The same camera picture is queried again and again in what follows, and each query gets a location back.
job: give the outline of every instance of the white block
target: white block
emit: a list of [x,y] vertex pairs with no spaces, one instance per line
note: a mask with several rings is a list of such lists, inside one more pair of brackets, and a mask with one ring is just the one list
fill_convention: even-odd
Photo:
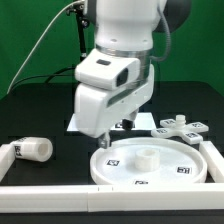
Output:
[[208,171],[216,183],[224,183],[224,159],[210,141],[201,142],[200,153],[208,164]]
[[2,145],[0,147],[0,181],[2,181],[14,160],[15,151],[13,145]]

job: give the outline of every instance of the sticker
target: sticker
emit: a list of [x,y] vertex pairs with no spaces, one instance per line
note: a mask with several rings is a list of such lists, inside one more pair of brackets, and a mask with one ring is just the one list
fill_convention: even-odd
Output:
[[178,167],[177,168],[177,173],[190,174],[191,173],[191,168],[189,168],[189,167]]
[[143,181],[143,180],[136,180],[134,184],[135,185],[139,185],[139,184],[149,184],[149,182],[148,181]]
[[22,156],[20,150],[21,150],[20,146],[15,146],[16,156]]
[[188,133],[188,134],[185,134],[187,137],[189,137],[189,138],[196,138],[196,137],[198,137],[198,135],[197,134],[195,134],[195,133]]
[[175,124],[175,121],[174,121],[173,119],[165,120],[165,121],[163,121],[163,122],[165,122],[165,123],[167,123],[167,124]]
[[118,161],[118,160],[109,160],[107,162],[107,165],[108,166],[118,166],[119,163],[120,163],[120,161]]
[[165,134],[167,133],[167,130],[166,129],[157,129],[156,130],[159,134]]
[[193,127],[195,127],[195,128],[201,128],[201,127],[203,127],[204,125],[203,124],[201,124],[201,123],[192,123],[191,124]]
[[27,138],[21,138],[21,139],[19,139],[19,140],[17,140],[17,142],[23,142],[23,141],[25,141]]

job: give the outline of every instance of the black tabletop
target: black tabletop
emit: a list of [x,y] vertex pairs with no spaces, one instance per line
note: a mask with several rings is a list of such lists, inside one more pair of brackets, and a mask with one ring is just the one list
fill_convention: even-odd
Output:
[[[49,138],[54,147],[45,163],[16,160],[0,186],[94,184],[89,160],[98,148],[97,140],[66,131],[74,112],[75,89],[76,84],[26,84],[0,100],[0,145],[30,136]],[[224,152],[224,97],[206,83],[155,83],[152,99],[141,111],[151,112],[157,127],[160,120],[175,119],[177,114],[184,114],[187,123],[200,121],[209,126],[204,140]],[[114,141],[136,136],[150,137],[150,132],[111,132]],[[223,215],[222,210],[0,214],[0,223],[221,223]]]

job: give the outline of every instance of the black cable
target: black cable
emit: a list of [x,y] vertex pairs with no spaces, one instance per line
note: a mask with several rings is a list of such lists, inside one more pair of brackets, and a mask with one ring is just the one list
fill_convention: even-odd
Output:
[[45,81],[45,83],[49,83],[56,75],[61,74],[62,72],[66,72],[69,70],[74,70],[76,68],[76,66],[72,66],[72,67],[68,67],[68,68],[62,68],[58,71],[56,71],[53,75],[51,75],[50,77],[48,77]]
[[86,44],[85,44],[85,35],[83,31],[82,25],[83,17],[79,13],[76,14],[76,22],[78,27],[78,34],[79,34],[79,48],[80,48],[80,61],[83,61],[86,58],[87,51],[86,51]]
[[53,77],[53,78],[54,78],[54,77],[59,77],[59,76],[64,76],[64,77],[66,77],[66,76],[73,76],[73,74],[70,74],[70,75],[64,75],[64,74],[37,75],[37,76],[32,76],[32,77],[24,78],[24,79],[21,79],[21,80],[15,82],[14,85],[12,86],[12,90],[13,90],[18,84],[20,84],[20,83],[22,83],[22,82],[25,82],[25,81],[27,81],[27,80],[29,80],[29,79],[46,78],[46,77],[49,77],[49,78]]

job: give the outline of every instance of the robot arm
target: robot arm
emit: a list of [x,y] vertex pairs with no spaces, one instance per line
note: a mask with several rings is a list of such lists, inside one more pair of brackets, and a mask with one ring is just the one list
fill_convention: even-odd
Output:
[[150,62],[152,32],[159,24],[158,8],[167,0],[97,0],[96,48],[77,66],[81,82],[75,96],[77,128],[98,138],[121,119],[134,120],[153,92]]

